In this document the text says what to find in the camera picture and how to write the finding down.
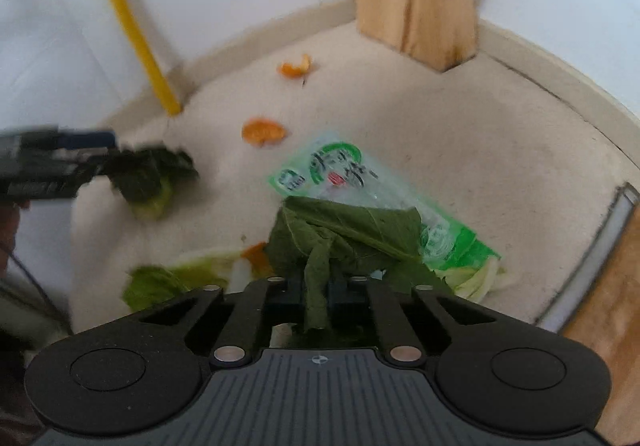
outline metal screw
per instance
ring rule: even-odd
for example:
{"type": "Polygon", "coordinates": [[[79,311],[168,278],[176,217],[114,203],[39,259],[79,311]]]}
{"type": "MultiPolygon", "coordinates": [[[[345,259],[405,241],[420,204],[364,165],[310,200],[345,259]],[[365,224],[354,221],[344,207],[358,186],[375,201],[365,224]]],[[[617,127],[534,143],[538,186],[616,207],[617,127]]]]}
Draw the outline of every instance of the metal screw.
{"type": "Polygon", "coordinates": [[[217,348],[213,353],[213,357],[223,363],[233,363],[244,358],[244,350],[235,345],[226,345],[217,348]]]}
{"type": "Polygon", "coordinates": [[[411,363],[419,360],[422,357],[422,352],[409,345],[400,345],[399,347],[391,349],[390,355],[396,361],[411,363]]]}

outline ribbed gray plate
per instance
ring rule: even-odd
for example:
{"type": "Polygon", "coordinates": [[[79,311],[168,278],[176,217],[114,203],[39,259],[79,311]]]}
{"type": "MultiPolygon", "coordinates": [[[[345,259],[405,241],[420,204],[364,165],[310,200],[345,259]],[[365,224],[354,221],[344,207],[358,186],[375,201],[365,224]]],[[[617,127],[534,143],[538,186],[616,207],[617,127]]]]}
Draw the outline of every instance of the ribbed gray plate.
{"type": "Polygon", "coordinates": [[[147,432],[95,439],[47,431],[34,446],[596,446],[580,432],[523,441],[450,412],[427,379],[383,365],[372,350],[265,350],[216,373],[183,414],[147,432]]]}

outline green plastic wrapper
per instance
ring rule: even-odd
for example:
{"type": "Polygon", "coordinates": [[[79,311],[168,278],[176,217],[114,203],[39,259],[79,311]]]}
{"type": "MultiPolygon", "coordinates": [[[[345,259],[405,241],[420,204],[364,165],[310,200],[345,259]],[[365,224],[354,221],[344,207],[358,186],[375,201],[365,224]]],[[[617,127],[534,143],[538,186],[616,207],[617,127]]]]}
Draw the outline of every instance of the green plastic wrapper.
{"type": "Polygon", "coordinates": [[[397,173],[332,132],[318,137],[294,155],[270,184],[283,196],[303,196],[352,206],[408,209],[422,219],[420,252],[431,269],[480,269],[489,256],[500,255],[476,233],[420,195],[397,173]]]}

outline yellow pole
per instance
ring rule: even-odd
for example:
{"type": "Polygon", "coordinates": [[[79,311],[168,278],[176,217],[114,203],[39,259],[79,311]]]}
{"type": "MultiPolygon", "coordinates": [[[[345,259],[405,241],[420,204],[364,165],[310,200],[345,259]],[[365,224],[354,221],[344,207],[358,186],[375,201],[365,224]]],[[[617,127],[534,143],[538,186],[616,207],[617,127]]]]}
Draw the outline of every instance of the yellow pole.
{"type": "Polygon", "coordinates": [[[154,58],[149,45],[146,43],[145,36],[140,31],[138,22],[133,17],[127,0],[110,0],[113,9],[120,20],[120,25],[124,33],[133,45],[133,49],[138,55],[140,63],[144,66],[146,74],[149,77],[151,86],[160,100],[160,103],[170,116],[176,116],[182,111],[182,105],[176,100],[169,83],[162,75],[162,71],[154,58]]]}

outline hand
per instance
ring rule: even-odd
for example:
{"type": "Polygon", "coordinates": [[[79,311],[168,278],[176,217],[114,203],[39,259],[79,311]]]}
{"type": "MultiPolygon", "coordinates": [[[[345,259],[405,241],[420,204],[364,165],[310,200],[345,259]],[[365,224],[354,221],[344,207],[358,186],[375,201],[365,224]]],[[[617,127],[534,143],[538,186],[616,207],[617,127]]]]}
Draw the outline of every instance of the hand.
{"type": "MultiPolygon", "coordinates": [[[[15,248],[15,233],[20,225],[20,208],[27,209],[29,202],[16,204],[0,204],[0,242],[10,249],[15,248]]],[[[0,275],[6,271],[9,256],[0,249],[0,275]]]]}

